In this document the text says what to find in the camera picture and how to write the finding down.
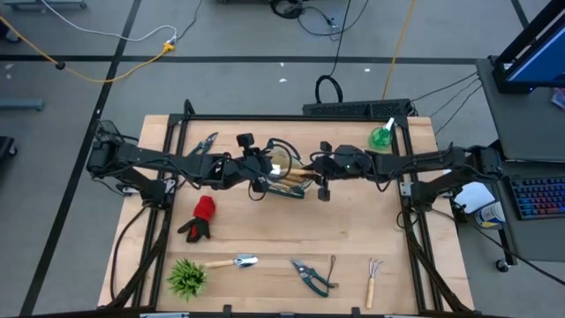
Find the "wooden tabletop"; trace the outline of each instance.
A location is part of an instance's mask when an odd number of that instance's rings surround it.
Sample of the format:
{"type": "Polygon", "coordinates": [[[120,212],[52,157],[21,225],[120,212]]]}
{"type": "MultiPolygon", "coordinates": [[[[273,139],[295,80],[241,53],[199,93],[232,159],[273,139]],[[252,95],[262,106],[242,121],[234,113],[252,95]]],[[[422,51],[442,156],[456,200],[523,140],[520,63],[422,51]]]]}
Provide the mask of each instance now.
{"type": "MultiPolygon", "coordinates": [[[[167,116],[147,116],[139,146],[161,150],[167,119],[167,116]]],[[[429,118],[411,117],[409,124],[415,153],[437,150],[429,118]]],[[[268,138],[277,137],[290,142],[307,158],[310,153],[319,150],[322,140],[334,147],[351,144],[366,148],[367,136],[379,125],[359,122],[191,121],[184,155],[209,134],[219,132],[210,153],[228,151],[239,156],[241,148],[237,146],[236,136],[253,133],[255,144],[259,147],[264,147],[268,138]]],[[[141,171],[150,178],[156,177],[156,171],[141,171]]],[[[420,177],[432,179],[439,173],[422,173],[420,177]]],[[[379,193],[375,185],[366,180],[332,181],[331,202],[319,201],[317,188],[311,185],[304,200],[268,194],[263,201],[255,202],[247,196],[247,184],[237,185],[229,191],[203,188],[198,192],[189,185],[184,186],[175,200],[157,309],[219,312],[223,305],[231,304],[234,312],[337,314],[350,313],[352,307],[359,307],[362,313],[367,314],[416,314],[418,309],[408,247],[403,230],[396,226],[396,215],[401,210],[396,184],[393,183],[385,193],[379,193]],[[210,224],[212,238],[189,245],[185,242],[185,235],[177,234],[177,228],[192,218],[192,211],[204,194],[212,196],[216,204],[216,215],[210,224]],[[165,278],[176,260],[187,258],[204,263],[232,259],[238,253],[254,254],[259,262],[248,269],[208,269],[205,290],[188,303],[170,291],[165,278]],[[303,261],[325,276],[331,255],[336,256],[331,282],[337,288],[330,291],[328,299],[324,299],[302,282],[290,258],[303,261]],[[369,310],[365,308],[365,295],[368,261],[372,257],[384,263],[376,277],[373,308],[369,310]]],[[[434,207],[448,213],[451,211],[448,202],[443,199],[438,199],[434,207]]],[[[124,200],[116,238],[139,209],[139,197],[124,200]]],[[[148,212],[124,236],[117,260],[117,292],[139,265],[147,218],[148,212]]],[[[428,214],[427,222],[436,268],[459,299],[466,306],[473,307],[455,226],[446,217],[435,214],[428,214]]],[[[110,262],[99,299],[101,305],[109,302],[109,268],[110,262]]],[[[147,303],[152,272],[150,269],[146,277],[142,304],[147,303]]],[[[431,308],[427,275],[423,268],[421,272],[426,303],[431,308]]]]}

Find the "computer monitor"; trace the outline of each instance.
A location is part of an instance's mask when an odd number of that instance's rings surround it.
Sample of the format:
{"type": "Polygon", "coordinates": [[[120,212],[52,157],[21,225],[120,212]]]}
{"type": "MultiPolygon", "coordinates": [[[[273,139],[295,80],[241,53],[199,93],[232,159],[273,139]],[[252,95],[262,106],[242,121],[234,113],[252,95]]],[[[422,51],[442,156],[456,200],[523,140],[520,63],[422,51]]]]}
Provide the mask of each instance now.
{"type": "Polygon", "coordinates": [[[494,60],[503,94],[528,94],[536,87],[565,87],[565,1],[552,0],[494,60]]]}

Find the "white container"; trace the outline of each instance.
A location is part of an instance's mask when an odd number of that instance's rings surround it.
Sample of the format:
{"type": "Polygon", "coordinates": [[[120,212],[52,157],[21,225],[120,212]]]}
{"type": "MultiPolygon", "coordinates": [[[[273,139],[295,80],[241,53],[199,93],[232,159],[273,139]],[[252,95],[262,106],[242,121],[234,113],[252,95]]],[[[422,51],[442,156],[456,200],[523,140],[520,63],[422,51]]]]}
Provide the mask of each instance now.
{"type": "Polygon", "coordinates": [[[475,213],[475,219],[477,220],[478,225],[484,228],[489,228],[506,222],[500,202],[489,204],[477,211],[477,213],[475,213]]]}

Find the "white cable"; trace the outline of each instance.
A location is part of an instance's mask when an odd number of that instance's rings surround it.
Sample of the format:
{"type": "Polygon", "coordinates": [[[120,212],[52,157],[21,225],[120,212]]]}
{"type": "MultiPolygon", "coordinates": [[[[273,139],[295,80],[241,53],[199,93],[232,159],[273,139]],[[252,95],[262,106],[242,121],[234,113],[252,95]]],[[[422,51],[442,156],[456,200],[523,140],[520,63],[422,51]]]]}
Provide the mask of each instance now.
{"type": "Polygon", "coordinates": [[[167,41],[169,43],[174,43],[177,40],[177,29],[174,26],[159,26],[157,27],[155,30],[151,31],[150,33],[148,33],[147,35],[145,35],[142,38],[139,39],[130,39],[130,38],[126,38],[120,34],[112,34],[112,33],[106,33],[106,32],[101,32],[101,31],[94,31],[94,30],[89,30],[89,29],[85,29],[83,27],[77,26],[74,23],[72,23],[71,21],[69,21],[68,19],[66,19],[64,16],[62,16],[61,14],[59,14],[59,12],[55,11],[55,9],[53,9],[50,5],[47,4],[47,2],[45,2],[45,0],[41,0],[43,2],[43,4],[45,4],[45,6],[50,9],[53,13],[55,13],[55,15],[57,15],[59,18],[61,18],[64,22],[68,23],[69,25],[71,25],[72,27],[76,28],[79,31],[82,32],[87,32],[90,34],[100,34],[100,35],[107,35],[107,36],[115,36],[117,38],[120,39],[124,39],[126,41],[131,41],[131,42],[141,42],[143,40],[145,40],[146,38],[148,38],[149,36],[153,35],[155,32],[164,29],[164,28],[169,28],[172,29],[174,31],[173,36],[167,41]]]}

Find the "metal tool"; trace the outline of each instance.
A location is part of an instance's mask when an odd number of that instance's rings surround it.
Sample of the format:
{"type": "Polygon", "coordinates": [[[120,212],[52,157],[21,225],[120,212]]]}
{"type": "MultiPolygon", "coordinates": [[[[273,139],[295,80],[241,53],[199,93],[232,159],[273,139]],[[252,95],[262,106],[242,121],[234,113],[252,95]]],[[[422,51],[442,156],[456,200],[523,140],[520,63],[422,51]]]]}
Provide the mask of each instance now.
{"type": "Polygon", "coordinates": [[[308,285],[308,287],[310,287],[310,289],[315,291],[321,297],[327,297],[329,294],[325,291],[320,290],[320,288],[316,287],[316,285],[312,283],[312,278],[316,278],[318,281],[320,281],[320,283],[324,284],[328,289],[334,288],[334,286],[330,284],[324,277],[318,275],[315,269],[311,269],[307,267],[303,262],[299,260],[290,260],[290,262],[292,263],[292,265],[294,265],[294,268],[297,269],[300,278],[302,278],[302,281],[305,282],[308,285]]]}
{"type": "Polygon", "coordinates": [[[252,266],[259,259],[251,254],[238,254],[235,260],[227,261],[211,261],[204,264],[207,269],[215,269],[224,266],[237,265],[239,268],[246,268],[252,266]]]}
{"type": "Polygon", "coordinates": [[[367,287],[367,302],[365,303],[365,307],[368,309],[373,307],[374,277],[377,275],[377,270],[381,264],[382,261],[369,260],[369,286],[367,287]]]}
{"type": "Polygon", "coordinates": [[[218,132],[212,133],[211,135],[208,136],[208,138],[199,142],[198,146],[196,146],[196,148],[193,149],[191,151],[191,153],[188,154],[188,155],[194,155],[197,152],[199,152],[200,150],[202,150],[201,154],[204,155],[205,153],[207,153],[210,150],[210,148],[212,147],[212,144],[214,143],[214,140],[216,139],[216,137],[218,137],[218,132]]]}

